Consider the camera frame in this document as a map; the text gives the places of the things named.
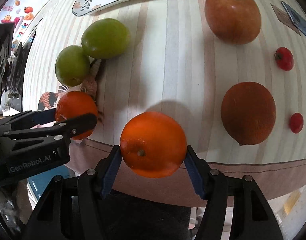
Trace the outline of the small orange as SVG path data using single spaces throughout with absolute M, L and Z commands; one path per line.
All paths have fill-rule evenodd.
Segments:
M 71 91 L 65 93 L 58 101 L 55 120 L 61 122 L 87 113 L 98 115 L 98 109 L 92 97 L 84 92 Z
M 132 118 L 120 136 L 126 165 L 139 176 L 171 176 L 183 163 L 187 139 L 182 127 L 160 112 L 144 112 Z

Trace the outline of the green apple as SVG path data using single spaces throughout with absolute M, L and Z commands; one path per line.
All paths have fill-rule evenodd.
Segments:
M 124 24 L 105 18 L 92 23 L 84 31 L 81 46 L 94 59 L 111 59 L 126 51 L 130 39 L 130 31 Z
M 71 45 L 64 48 L 55 63 L 58 81 L 68 87 L 80 85 L 90 71 L 89 57 L 81 46 Z

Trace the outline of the dark orange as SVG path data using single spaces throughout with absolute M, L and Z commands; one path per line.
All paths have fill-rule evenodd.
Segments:
M 276 122 L 274 98 L 257 82 L 237 83 L 224 95 L 221 121 L 239 145 L 257 145 L 269 137 Z

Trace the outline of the red cherry tomato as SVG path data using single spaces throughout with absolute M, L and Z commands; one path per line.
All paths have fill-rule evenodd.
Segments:
M 293 54 L 288 48 L 278 48 L 274 53 L 274 59 L 277 66 L 284 71 L 290 71 L 294 67 Z
M 304 118 L 301 113 L 294 113 L 289 121 L 289 127 L 291 131 L 295 134 L 298 134 L 304 126 Z

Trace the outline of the brown apple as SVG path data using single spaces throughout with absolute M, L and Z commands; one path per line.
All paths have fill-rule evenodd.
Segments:
M 229 44 L 248 44 L 261 30 L 261 14 L 254 0 L 206 0 L 205 17 L 214 35 Z

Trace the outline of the black gas stove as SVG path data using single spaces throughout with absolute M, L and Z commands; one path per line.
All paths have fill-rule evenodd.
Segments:
M 11 109 L 21 112 L 23 109 L 24 74 L 35 36 L 36 30 L 31 33 L 30 37 L 24 43 L 20 42 L 14 51 L 14 56 L 7 69 L 7 76 L 2 83 L 2 113 L 6 113 Z

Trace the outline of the brown card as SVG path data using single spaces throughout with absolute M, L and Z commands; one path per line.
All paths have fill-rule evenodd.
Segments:
M 291 18 L 288 16 L 288 14 L 286 12 L 284 12 L 283 10 L 279 9 L 277 6 L 271 4 L 272 9 L 274 10 L 278 20 L 284 24 L 285 26 L 289 27 L 290 29 L 292 29 L 294 32 L 296 32 L 298 35 L 300 34 L 299 29 L 293 24 L 293 22 L 291 21 Z

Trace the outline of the blue smartphone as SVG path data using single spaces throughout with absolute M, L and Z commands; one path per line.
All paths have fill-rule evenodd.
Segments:
M 281 1 L 281 4 L 291 19 L 291 22 L 306 36 L 306 20 L 284 1 Z

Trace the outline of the colourful wall sticker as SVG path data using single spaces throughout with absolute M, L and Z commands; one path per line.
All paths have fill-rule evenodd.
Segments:
M 4 5 L 2 8 L 2 19 L 1 23 L 13 23 L 14 33 L 11 49 L 15 47 L 21 40 L 26 29 L 34 19 L 34 8 L 31 6 L 23 7 L 19 0 L 15 0 L 13 5 Z

